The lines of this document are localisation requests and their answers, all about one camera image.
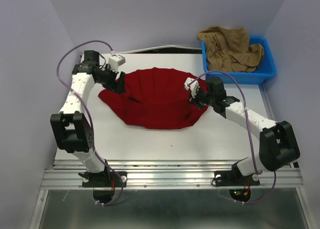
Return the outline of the red skirt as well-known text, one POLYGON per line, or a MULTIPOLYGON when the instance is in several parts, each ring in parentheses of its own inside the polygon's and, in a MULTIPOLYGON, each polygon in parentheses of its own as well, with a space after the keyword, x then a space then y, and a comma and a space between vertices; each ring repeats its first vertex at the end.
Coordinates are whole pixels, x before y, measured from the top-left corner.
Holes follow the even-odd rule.
POLYGON ((173 68, 139 69, 125 76, 125 93, 107 89, 98 97, 127 125, 152 130, 178 130, 193 126, 208 107, 189 101, 184 83, 195 79, 173 68))

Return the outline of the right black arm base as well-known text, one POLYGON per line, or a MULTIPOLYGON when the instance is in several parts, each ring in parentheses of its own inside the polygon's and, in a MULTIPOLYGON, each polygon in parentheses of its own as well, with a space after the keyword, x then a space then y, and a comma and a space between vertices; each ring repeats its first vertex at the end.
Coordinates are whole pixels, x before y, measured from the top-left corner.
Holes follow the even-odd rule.
POLYGON ((214 187, 259 186, 260 180, 253 174, 243 176, 238 169, 233 168, 215 171, 211 185, 214 187))

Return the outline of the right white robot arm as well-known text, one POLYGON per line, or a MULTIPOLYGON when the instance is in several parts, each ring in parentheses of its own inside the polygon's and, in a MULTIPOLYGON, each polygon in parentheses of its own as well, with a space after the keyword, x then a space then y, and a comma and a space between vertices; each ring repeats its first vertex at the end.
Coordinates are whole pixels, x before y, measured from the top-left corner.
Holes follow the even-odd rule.
POLYGON ((199 109, 212 107, 217 114, 246 129, 250 138, 259 140, 258 153, 252 152, 250 157, 233 165, 230 171, 233 183, 242 184, 255 173, 275 172, 301 156, 289 122, 268 119, 249 109, 244 99, 228 96, 220 77, 210 77, 205 83, 203 90, 197 79, 186 79, 184 88, 189 92, 189 101, 199 109))

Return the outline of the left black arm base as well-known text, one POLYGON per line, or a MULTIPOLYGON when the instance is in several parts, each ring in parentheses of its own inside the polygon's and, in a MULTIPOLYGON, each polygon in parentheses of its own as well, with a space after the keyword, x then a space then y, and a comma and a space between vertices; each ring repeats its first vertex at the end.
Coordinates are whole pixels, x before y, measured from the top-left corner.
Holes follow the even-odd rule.
POLYGON ((126 171, 117 172, 123 182, 120 182, 119 177, 114 172, 79 172, 78 175, 82 178, 83 188, 121 188, 127 186, 127 175, 126 171))

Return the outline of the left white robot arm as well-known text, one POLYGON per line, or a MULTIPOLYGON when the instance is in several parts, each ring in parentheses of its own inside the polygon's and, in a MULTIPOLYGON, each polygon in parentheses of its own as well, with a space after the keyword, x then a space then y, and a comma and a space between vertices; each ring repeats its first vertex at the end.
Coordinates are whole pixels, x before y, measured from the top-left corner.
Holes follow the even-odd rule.
POLYGON ((57 147, 77 157, 88 173, 100 186, 111 182, 111 173, 94 149, 94 129, 88 113, 87 101, 95 84, 102 85, 112 93, 122 94, 125 89, 125 73, 118 69, 126 59, 110 53, 110 57, 100 64, 103 56, 94 50, 84 52, 83 61, 72 70, 72 83, 63 107, 52 114, 50 124, 57 147))

